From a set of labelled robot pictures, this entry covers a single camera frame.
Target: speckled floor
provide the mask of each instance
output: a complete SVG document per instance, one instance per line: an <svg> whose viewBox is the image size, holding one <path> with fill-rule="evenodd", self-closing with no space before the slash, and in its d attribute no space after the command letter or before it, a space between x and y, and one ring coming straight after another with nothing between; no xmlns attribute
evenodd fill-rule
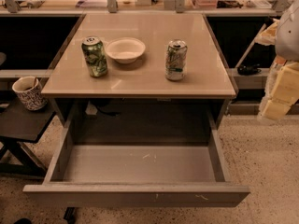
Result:
<svg viewBox="0 0 299 224"><path fill-rule="evenodd" d="M60 136L54 119L40 142L30 148L46 165ZM299 223L299 117L288 116L272 126L254 116L225 117L219 129L232 181L249 185L251 194L236 208L79 208L81 223ZM38 180L0 176L0 223L27 217L34 224L66 223L63 208L46 208L22 189Z"/></svg>

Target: white cup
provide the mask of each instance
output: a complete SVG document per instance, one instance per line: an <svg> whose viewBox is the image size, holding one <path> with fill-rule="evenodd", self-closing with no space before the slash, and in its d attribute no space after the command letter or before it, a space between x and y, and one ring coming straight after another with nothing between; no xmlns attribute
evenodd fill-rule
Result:
<svg viewBox="0 0 299 224"><path fill-rule="evenodd" d="M48 100L41 95L42 86L36 77L21 77L13 85L12 90L24 104L25 108L34 111L44 107Z"/></svg>

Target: can lid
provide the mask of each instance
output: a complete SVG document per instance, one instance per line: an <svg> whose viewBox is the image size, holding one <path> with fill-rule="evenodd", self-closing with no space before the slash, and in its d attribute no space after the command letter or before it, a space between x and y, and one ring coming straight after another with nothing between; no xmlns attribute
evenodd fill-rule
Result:
<svg viewBox="0 0 299 224"><path fill-rule="evenodd" d="M87 36L83 39L83 44L87 46L95 45L100 41L100 38L94 35Z"/></svg>
<svg viewBox="0 0 299 224"><path fill-rule="evenodd" d="M170 41L168 45L173 49L182 49L187 47L186 43L179 39Z"/></svg>

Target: drawer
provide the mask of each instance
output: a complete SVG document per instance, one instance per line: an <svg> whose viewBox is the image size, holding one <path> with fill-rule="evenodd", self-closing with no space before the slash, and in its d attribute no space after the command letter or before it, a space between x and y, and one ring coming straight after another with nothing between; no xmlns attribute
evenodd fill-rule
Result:
<svg viewBox="0 0 299 224"><path fill-rule="evenodd" d="M203 100L74 103L41 185L24 192L55 206L237 206L248 194L225 167Z"/></svg>

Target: soda can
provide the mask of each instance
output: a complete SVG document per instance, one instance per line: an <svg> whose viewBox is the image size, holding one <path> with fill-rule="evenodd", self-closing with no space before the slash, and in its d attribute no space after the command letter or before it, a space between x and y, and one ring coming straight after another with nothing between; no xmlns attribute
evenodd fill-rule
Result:
<svg viewBox="0 0 299 224"><path fill-rule="evenodd" d="M181 80L184 78L184 67L186 64L187 45L182 40L172 40L168 43L165 77L170 80Z"/></svg>
<svg viewBox="0 0 299 224"><path fill-rule="evenodd" d="M107 59L103 42L97 36L83 39L82 50L91 77L100 77L107 73Z"/></svg>

